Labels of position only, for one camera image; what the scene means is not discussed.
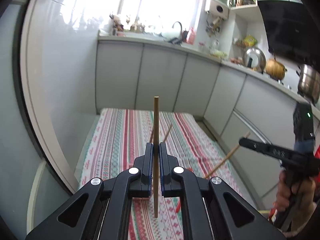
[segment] range hood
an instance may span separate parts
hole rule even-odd
[[[320,32],[300,0],[258,0],[269,52],[320,70]]]
[[[302,3],[261,0],[258,6],[270,53],[320,67],[320,32]]]

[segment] striped bedsheet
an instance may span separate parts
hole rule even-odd
[[[179,165],[192,168],[205,176],[222,159],[216,143],[197,125],[191,114],[160,112],[160,142],[172,124],[166,141],[169,155],[176,156]],[[79,187],[91,178],[110,179],[130,168],[134,159],[144,155],[153,127],[153,111],[105,108],[101,111],[93,138],[84,160]],[[229,163],[215,173],[236,192]],[[178,198],[161,196],[159,190],[159,217],[153,217],[153,197],[132,201],[129,221],[130,240],[183,239],[181,212],[175,213]]]

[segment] black handle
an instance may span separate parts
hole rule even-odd
[[[195,174],[182,167],[179,173],[172,169],[172,178],[183,185],[183,196],[180,197],[184,239],[212,240],[212,234],[204,207],[199,184]]]
[[[248,65],[247,65],[247,68],[251,68],[251,66],[252,66],[252,57],[251,58],[249,58],[249,62],[248,62]]]
[[[107,211],[103,219],[101,239],[125,239],[126,228],[131,210],[131,198],[128,196],[130,182],[140,177],[141,173],[132,174],[129,170],[122,171],[116,177],[109,199]]]
[[[293,184],[301,181],[302,175],[296,172],[293,172],[291,170],[287,170],[286,171],[286,178],[285,178],[285,184],[289,187],[289,189],[291,190],[291,187]],[[289,225],[291,223],[292,220],[292,215],[293,215],[293,208],[297,202],[297,196],[291,193],[291,196],[289,198],[289,207],[283,211],[283,212],[278,212],[276,215],[276,220],[273,223],[273,225],[276,228],[279,228],[283,231],[287,231],[289,228]]]

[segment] shelf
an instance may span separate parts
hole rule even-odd
[[[232,7],[231,10],[247,22],[263,21],[260,9],[256,4]]]

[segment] human hand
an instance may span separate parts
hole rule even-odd
[[[300,185],[300,182],[294,184],[290,191],[289,187],[285,184],[285,177],[285,171],[281,171],[279,175],[276,201],[274,202],[274,207],[280,212],[289,207],[289,198],[291,196],[291,192],[296,195]],[[297,228],[301,226],[313,213],[313,196],[315,193],[315,188],[316,184],[313,179],[307,178],[301,183],[299,194],[303,194],[303,197],[298,210],[293,216],[292,227]]]

